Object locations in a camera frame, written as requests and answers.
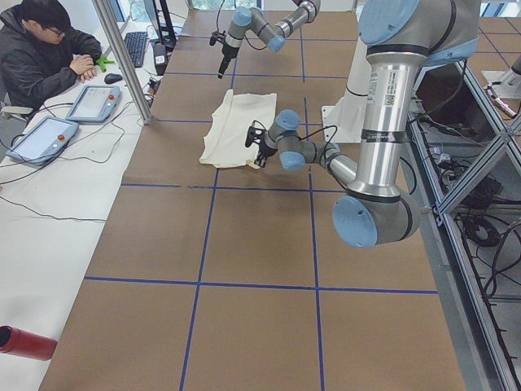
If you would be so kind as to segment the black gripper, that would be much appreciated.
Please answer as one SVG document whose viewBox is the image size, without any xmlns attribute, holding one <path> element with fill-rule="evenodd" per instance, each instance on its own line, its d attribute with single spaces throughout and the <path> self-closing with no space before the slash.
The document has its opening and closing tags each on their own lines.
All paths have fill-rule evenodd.
<svg viewBox="0 0 521 391">
<path fill-rule="evenodd" d="M 254 160 L 254 164 L 265 168 L 267 159 L 273 156 L 277 152 L 277 144 L 269 136 L 262 136 L 259 141 L 259 148 L 257 158 Z"/>
<path fill-rule="evenodd" d="M 225 72 L 229 66 L 229 61 L 237 57 L 237 48 L 224 42 L 221 53 L 223 54 L 223 60 L 221 61 L 220 67 L 218 69 L 218 78 L 224 77 Z"/>
</svg>

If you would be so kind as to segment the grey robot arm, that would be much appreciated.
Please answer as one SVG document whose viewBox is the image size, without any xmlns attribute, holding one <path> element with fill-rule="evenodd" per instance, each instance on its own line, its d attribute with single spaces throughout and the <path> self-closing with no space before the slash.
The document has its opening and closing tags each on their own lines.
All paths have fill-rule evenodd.
<svg viewBox="0 0 521 391">
<path fill-rule="evenodd" d="M 368 1 L 358 34 L 371 67 L 359 160 L 336 145 L 298 133 L 299 116 L 281 111 L 267 129 L 250 128 L 256 164 L 278 156 L 288 171 L 321 165 L 346 191 L 332 218 L 347 244 L 371 248 L 410 237 L 418 228 L 418 204 L 396 185 L 415 77 L 420 68 L 469 58 L 477 47 L 477 1 Z"/>
<path fill-rule="evenodd" d="M 227 31 L 212 33 L 209 44 L 222 44 L 223 60 L 217 72 L 222 79 L 230 61 L 238 56 L 240 46 L 247 31 L 252 31 L 273 53 L 279 52 L 286 40 L 302 25 L 310 24 L 316 19 L 320 9 L 319 0 L 294 1 L 297 8 L 276 24 L 271 24 L 264 17 L 262 10 L 251 7 L 237 7 Z"/>
</svg>

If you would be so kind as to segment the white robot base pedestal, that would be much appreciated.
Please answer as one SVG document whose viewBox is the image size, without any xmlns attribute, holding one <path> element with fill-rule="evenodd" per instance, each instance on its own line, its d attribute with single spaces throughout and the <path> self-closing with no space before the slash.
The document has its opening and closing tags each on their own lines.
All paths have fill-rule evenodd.
<svg viewBox="0 0 521 391">
<path fill-rule="evenodd" d="M 357 40 L 344 96 L 335 106 L 322 107 L 326 141 L 359 143 L 364 124 L 371 66 L 366 60 L 366 44 Z"/>
</svg>

